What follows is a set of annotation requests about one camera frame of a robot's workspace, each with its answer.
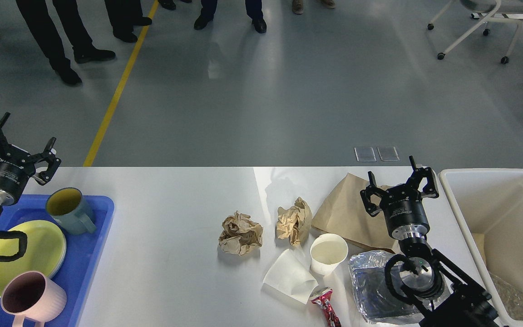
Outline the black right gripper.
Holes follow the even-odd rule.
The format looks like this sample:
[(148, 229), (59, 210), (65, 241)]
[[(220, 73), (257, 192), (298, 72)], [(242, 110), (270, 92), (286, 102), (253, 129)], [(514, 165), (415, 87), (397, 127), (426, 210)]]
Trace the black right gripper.
[[(360, 195), (366, 212), (376, 217), (383, 212), (388, 234), (395, 240), (408, 238), (410, 232), (418, 233), (420, 237), (430, 231), (427, 214), (423, 207), (423, 198), (438, 198), (434, 172), (429, 167), (418, 167), (413, 156), (409, 156), (413, 172), (405, 182), (405, 198), (395, 195), (395, 186), (381, 189), (376, 185), (375, 175), (369, 171), (369, 184)], [(376, 195), (379, 204), (372, 202)]]

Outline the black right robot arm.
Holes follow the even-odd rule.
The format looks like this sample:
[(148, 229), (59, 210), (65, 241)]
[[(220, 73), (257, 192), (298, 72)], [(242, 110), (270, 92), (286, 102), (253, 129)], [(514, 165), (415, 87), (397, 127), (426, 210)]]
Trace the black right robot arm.
[(384, 214), (388, 235), (398, 242), (395, 254), (384, 267), (385, 284), (399, 301), (415, 306), (423, 315), (422, 327), (495, 327), (498, 313), (491, 294), (465, 271), (427, 242), (430, 225), (424, 198), (438, 198), (434, 172), (417, 167), (409, 157), (411, 176), (388, 189), (369, 184), (360, 196), (366, 212)]

